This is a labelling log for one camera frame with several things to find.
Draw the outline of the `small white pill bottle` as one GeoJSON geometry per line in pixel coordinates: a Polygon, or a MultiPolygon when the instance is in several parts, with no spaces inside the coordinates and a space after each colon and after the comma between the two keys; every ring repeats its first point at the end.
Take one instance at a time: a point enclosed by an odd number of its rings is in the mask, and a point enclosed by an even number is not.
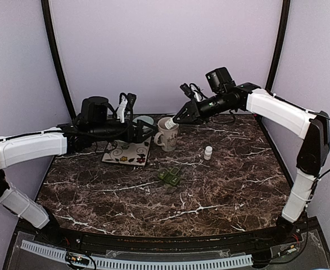
{"type": "Polygon", "coordinates": [[[166,128],[167,130],[171,130],[171,129],[176,128],[178,125],[177,125],[177,123],[174,122],[173,118],[169,118],[169,119],[165,122],[164,126],[165,126],[165,128],[166,128]]]}

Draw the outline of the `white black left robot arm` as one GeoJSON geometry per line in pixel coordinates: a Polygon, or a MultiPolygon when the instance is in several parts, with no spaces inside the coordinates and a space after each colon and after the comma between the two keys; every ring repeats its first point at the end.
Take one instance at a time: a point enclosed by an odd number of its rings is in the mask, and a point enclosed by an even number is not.
{"type": "Polygon", "coordinates": [[[64,232],[49,211],[28,198],[6,181],[4,169],[18,163],[46,156],[73,154],[91,147],[95,142],[120,140],[143,143],[157,133],[157,128],[143,120],[134,121],[136,95],[121,93],[115,109],[106,97],[92,96],[82,102],[81,112],[68,124],[0,137],[0,204],[42,230],[42,236],[52,245],[64,241],[64,232]]]}

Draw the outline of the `white pill bottle orange label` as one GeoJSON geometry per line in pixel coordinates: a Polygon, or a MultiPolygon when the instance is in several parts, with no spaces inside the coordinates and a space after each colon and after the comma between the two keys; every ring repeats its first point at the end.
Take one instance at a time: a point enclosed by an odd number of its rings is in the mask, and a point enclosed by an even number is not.
{"type": "Polygon", "coordinates": [[[213,148],[211,146],[206,146],[204,150],[204,159],[210,160],[213,153],[213,148]]]}

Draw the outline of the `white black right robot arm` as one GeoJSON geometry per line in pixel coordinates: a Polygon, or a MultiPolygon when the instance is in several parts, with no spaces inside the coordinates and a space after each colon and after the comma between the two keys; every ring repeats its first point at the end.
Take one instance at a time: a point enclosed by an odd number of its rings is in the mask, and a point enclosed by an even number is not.
{"type": "Polygon", "coordinates": [[[187,84],[180,86],[190,99],[165,124],[201,124],[225,111],[248,111],[263,116],[296,134],[303,140],[296,159],[297,174],[291,193],[277,218],[271,236],[254,237],[253,241],[284,244],[293,235],[295,223],[311,202],[318,182],[325,175],[322,168],[330,151],[330,117],[324,111],[313,112],[252,83],[237,85],[225,67],[206,74],[214,96],[198,101],[187,84]]]}

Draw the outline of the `green weekly pill organizer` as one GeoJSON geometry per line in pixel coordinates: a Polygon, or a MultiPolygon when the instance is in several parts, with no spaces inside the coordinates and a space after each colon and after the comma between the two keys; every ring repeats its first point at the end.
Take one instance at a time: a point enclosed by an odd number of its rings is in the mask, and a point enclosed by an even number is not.
{"type": "Polygon", "coordinates": [[[180,169],[177,167],[162,168],[159,170],[157,177],[171,186],[177,186],[180,182],[179,173],[180,169]]]}

